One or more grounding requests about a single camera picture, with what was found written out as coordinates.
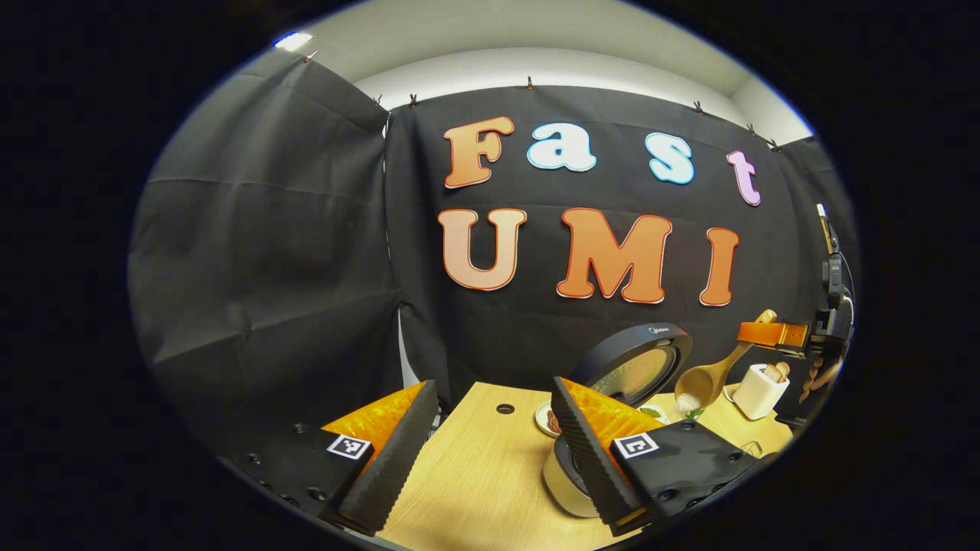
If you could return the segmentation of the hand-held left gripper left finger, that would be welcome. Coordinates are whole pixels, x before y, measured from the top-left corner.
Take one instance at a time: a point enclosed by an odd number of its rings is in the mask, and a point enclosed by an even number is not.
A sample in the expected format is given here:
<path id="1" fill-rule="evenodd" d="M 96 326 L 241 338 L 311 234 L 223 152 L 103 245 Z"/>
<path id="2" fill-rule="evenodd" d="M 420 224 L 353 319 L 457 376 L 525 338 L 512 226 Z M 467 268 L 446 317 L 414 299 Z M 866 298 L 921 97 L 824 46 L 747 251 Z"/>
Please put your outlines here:
<path id="1" fill-rule="evenodd" d="M 218 456 L 287 510 L 374 536 L 413 470 L 439 410 L 424 380 L 324 425 L 283 426 Z"/>

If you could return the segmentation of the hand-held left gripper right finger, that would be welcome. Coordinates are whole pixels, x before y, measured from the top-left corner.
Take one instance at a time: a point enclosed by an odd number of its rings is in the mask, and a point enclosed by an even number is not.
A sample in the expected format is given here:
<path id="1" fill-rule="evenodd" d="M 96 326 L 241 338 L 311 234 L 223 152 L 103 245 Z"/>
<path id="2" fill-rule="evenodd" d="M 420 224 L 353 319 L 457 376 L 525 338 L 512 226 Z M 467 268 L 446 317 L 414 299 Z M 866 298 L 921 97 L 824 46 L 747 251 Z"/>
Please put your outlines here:
<path id="1" fill-rule="evenodd" d="M 550 386 L 561 436 L 613 536 L 682 523 L 766 467 L 692 419 L 666 425 L 563 377 Z"/>

